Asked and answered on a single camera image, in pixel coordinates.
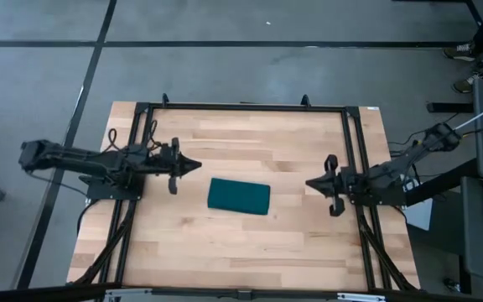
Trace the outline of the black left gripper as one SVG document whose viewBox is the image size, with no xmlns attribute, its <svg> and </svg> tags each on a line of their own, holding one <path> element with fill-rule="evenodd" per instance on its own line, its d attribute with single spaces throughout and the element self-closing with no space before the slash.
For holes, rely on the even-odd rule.
<svg viewBox="0 0 483 302">
<path fill-rule="evenodd" d="M 183 155 L 179 149 L 179 139 L 172 138 L 171 144 L 169 145 L 174 151 L 173 162 L 170 166 L 164 167 L 169 175 L 169 193 L 171 195 L 176 195 L 178 193 L 178 188 L 176 185 L 176 178 L 183 177 L 184 175 L 199 169 L 202 166 L 200 161 L 190 159 Z"/>
</svg>

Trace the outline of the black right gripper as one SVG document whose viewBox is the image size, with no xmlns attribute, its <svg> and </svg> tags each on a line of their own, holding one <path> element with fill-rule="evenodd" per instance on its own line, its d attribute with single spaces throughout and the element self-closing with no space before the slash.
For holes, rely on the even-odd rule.
<svg viewBox="0 0 483 302">
<path fill-rule="evenodd" d="M 330 205 L 330 215 L 340 216 L 345 211 L 345 202 L 340 195 L 345 195 L 340 184 L 340 176 L 337 169 L 339 168 L 338 159 L 335 155 L 330 154 L 324 163 L 325 174 L 310 180 L 306 180 L 305 184 L 318 191 L 321 195 L 328 195 L 332 198 Z M 346 166 L 352 172 L 354 170 L 350 166 Z"/>
</svg>

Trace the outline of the green microfiber towel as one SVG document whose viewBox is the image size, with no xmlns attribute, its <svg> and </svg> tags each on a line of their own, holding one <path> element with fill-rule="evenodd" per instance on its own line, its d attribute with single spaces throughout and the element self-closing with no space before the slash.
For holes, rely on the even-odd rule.
<svg viewBox="0 0 483 302">
<path fill-rule="evenodd" d="M 212 178 L 207 205 L 211 209 L 265 216 L 270 196 L 269 185 Z"/>
</svg>

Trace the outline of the white paper sheet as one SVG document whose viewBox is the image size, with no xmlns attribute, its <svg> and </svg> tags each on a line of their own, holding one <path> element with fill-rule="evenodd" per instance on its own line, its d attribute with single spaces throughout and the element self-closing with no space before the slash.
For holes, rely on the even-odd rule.
<svg viewBox="0 0 483 302">
<path fill-rule="evenodd" d="M 412 206 L 403 206 L 402 213 L 405 215 L 407 224 L 428 231 L 430 228 L 433 202 L 434 200 L 430 198 Z"/>
</svg>

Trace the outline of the black desk leg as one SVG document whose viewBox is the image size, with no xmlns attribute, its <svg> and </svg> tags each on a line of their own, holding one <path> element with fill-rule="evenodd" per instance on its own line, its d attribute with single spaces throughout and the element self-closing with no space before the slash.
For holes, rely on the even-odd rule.
<svg viewBox="0 0 483 302">
<path fill-rule="evenodd" d="M 460 185 L 463 177 L 477 177 L 477 159 L 471 159 L 405 193 L 406 206 L 413 206 Z"/>
</svg>

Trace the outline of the black floor bar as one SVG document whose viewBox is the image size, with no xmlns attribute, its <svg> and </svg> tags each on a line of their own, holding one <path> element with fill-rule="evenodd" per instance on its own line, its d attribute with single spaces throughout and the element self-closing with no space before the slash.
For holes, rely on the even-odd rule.
<svg viewBox="0 0 483 302">
<path fill-rule="evenodd" d="M 473 113 L 472 103 L 429 102 L 426 109 L 431 113 Z"/>
</svg>

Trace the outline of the person's shoe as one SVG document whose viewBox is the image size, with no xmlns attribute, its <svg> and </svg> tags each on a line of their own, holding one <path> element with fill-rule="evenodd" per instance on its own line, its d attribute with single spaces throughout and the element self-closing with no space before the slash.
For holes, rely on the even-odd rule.
<svg viewBox="0 0 483 302">
<path fill-rule="evenodd" d="M 443 55 L 452 60 L 474 61 L 474 44 L 472 42 L 444 48 Z"/>
<path fill-rule="evenodd" d="M 474 83 L 477 80 L 483 79 L 481 74 L 473 74 L 466 79 L 458 80 L 452 84 L 454 91 L 460 94 L 469 94 L 473 91 Z"/>
</svg>

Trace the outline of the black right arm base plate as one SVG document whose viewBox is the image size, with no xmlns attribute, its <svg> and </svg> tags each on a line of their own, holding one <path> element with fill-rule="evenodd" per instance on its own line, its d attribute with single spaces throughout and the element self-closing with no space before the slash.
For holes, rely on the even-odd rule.
<svg viewBox="0 0 483 302">
<path fill-rule="evenodd" d="M 405 192 L 402 186 L 389 188 L 352 187 L 348 193 L 350 200 L 362 206 L 404 206 Z"/>
</svg>

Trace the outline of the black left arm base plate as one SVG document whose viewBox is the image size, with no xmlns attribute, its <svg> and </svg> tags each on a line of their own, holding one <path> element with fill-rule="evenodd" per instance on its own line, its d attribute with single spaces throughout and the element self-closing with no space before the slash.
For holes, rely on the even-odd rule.
<svg viewBox="0 0 483 302">
<path fill-rule="evenodd" d="M 79 180 L 88 186 L 86 197 L 91 200 L 139 200 L 143 194 L 145 177 L 135 176 L 126 187 L 109 185 L 89 175 L 80 175 Z"/>
</svg>

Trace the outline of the black aluminium table frame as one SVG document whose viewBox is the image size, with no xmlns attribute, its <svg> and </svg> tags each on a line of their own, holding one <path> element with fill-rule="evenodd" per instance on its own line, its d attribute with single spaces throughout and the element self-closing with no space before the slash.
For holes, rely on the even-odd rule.
<svg viewBox="0 0 483 302">
<path fill-rule="evenodd" d="M 387 161 L 380 111 L 365 107 L 169 103 L 153 109 L 155 138 L 180 140 L 202 166 L 171 195 L 163 176 L 146 180 L 128 244 L 109 280 L 128 287 L 189 289 L 367 289 L 356 210 L 329 213 L 305 181 L 340 164 Z M 212 178 L 271 187 L 265 216 L 211 209 Z"/>
</svg>

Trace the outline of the silver rig bracket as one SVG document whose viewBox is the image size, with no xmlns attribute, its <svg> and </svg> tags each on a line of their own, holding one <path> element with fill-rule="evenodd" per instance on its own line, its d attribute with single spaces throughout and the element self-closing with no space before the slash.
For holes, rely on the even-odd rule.
<svg viewBox="0 0 483 302">
<path fill-rule="evenodd" d="M 123 298 L 147 296 L 151 295 L 152 292 L 152 289 L 147 288 L 109 289 L 105 292 L 104 302 L 122 302 Z"/>
<path fill-rule="evenodd" d="M 347 302 L 387 302 L 385 296 L 374 294 L 338 293 L 338 300 Z"/>
</svg>

